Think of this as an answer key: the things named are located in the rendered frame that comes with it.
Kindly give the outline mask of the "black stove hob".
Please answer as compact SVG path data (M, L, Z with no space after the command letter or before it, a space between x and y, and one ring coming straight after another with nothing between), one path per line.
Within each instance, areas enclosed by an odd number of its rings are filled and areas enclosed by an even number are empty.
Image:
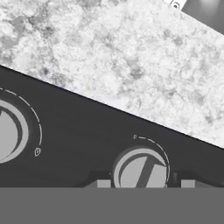
M224 183L224 149L0 66L0 100L28 123L24 150L0 164L0 187L85 187L125 151L149 148L173 172Z

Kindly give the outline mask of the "dark grey appliance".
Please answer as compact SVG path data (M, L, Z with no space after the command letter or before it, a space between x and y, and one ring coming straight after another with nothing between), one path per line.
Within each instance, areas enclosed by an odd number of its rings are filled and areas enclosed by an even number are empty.
M224 0L163 0L224 35Z

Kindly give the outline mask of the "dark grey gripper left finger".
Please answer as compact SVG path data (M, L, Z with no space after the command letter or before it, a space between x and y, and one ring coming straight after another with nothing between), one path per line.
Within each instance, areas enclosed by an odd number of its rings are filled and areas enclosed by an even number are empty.
M110 171L92 171L87 178L85 187L92 188L110 188L111 172Z

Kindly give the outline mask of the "grey round stove knob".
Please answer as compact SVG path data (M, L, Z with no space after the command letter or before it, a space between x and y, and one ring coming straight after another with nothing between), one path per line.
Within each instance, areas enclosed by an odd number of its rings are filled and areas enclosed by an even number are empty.
M165 188L169 163L156 151L138 148L125 151L115 163L116 188Z
M16 158L27 145L28 123L12 104L0 100L0 164Z

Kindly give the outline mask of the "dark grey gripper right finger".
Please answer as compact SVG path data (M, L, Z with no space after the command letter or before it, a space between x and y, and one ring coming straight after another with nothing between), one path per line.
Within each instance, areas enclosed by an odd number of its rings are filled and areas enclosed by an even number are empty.
M171 174L171 187L177 188L224 188L224 183L214 183L197 174L187 171L174 171Z

